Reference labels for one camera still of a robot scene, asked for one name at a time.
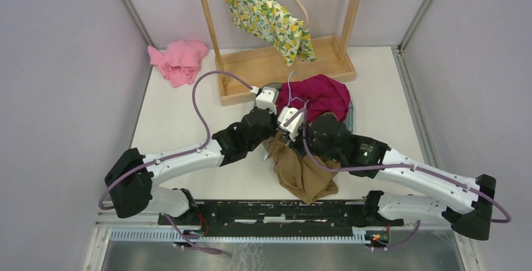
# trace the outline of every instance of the wooden drying rack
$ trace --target wooden drying rack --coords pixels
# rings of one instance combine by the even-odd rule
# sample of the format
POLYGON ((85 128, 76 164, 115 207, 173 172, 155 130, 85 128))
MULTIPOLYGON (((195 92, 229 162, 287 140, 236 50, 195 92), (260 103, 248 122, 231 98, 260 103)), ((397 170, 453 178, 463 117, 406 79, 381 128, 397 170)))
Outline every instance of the wooden drying rack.
MULTIPOLYGON (((271 46, 221 55, 209 4, 207 0, 201 0, 216 55, 216 69, 234 73, 250 85, 258 87, 272 82, 286 82, 291 71, 296 71, 297 78, 301 80, 320 73, 339 82, 354 80, 356 71, 346 52, 359 3, 360 0, 349 0, 340 37, 331 35, 312 38, 312 46, 316 54, 314 62, 303 62, 296 59, 294 64, 288 67, 283 56, 271 46)), ((236 80, 231 80, 227 75, 218 75, 218 86, 220 88, 221 104, 224 106, 249 102, 255 99, 255 95, 249 92, 248 88, 236 80)))

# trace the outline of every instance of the gray wall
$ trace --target gray wall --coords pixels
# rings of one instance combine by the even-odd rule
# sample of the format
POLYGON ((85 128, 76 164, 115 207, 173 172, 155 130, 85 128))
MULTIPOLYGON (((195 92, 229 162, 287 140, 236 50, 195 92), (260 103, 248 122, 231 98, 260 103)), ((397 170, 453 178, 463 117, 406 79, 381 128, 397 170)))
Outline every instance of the gray wall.
POLYGON ((0 270, 79 270, 148 75, 119 0, 0 0, 0 270))
POLYGON ((530 270, 530 0, 434 0, 406 48, 408 71, 443 167, 497 178, 512 214, 479 243, 486 270, 530 270))
MULTIPOLYGON (((302 12, 291 0, 278 0, 296 16, 302 12)), ((340 33, 348 0, 300 0, 309 13, 311 36, 340 33)), ((352 45, 398 44, 423 0, 361 0, 352 45)), ((200 0, 132 0, 157 47, 178 39, 210 44, 200 0)), ((225 0, 209 0, 216 37, 222 48, 268 46, 237 28, 225 0)))

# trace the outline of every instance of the tan garment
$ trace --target tan garment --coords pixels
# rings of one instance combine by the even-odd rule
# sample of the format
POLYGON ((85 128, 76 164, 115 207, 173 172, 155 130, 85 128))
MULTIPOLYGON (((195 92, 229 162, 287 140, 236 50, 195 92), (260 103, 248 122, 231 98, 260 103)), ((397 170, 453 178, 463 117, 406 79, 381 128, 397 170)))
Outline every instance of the tan garment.
MULTIPOLYGON (((337 173, 327 172, 319 167, 308 155, 301 158, 281 140, 281 132, 264 144, 270 157, 274 159, 274 171, 279 183, 306 204, 330 194, 338 193, 333 181, 337 173)), ((329 169, 337 169, 340 163, 325 161, 329 169)))

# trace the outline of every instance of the white table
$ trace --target white table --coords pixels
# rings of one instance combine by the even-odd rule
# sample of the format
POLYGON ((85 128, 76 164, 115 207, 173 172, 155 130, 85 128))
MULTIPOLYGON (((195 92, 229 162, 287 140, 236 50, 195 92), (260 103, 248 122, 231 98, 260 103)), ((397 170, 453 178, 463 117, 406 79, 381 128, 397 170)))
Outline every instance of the white table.
MULTIPOLYGON (((403 93, 391 48, 349 48, 357 71, 347 83, 354 104, 354 133, 370 136, 423 161, 412 118, 403 93)), ((200 72, 216 70, 214 53, 204 59, 200 72)), ((133 138, 142 154, 166 152, 203 142, 206 133, 191 101, 192 85, 172 88, 157 69, 152 69, 146 97, 133 138)), ((253 107, 245 103, 222 107, 216 75, 201 81, 196 95, 198 107, 211 133, 240 121, 253 107)), ((187 188, 196 199, 296 199, 278 182, 272 160, 262 162, 263 147, 236 163, 204 169, 167 181, 167 188, 187 188)), ((338 194, 325 199, 360 199, 370 190, 396 194, 419 194, 403 186, 340 173, 334 181, 338 194)))

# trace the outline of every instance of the green and yellow patterned cloth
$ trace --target green and yellow patterned cloth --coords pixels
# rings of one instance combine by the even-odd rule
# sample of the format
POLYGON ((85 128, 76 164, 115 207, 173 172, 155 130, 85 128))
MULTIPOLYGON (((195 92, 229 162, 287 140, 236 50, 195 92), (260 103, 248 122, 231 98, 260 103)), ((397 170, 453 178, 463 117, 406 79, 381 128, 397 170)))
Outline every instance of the green and yellow patterned cloth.
POLYGON ((225 0, 233 23, 260 37, 279 50, 288 66, 296 55, 303 61, 316 60, 308 29, 275 0, 225 0))

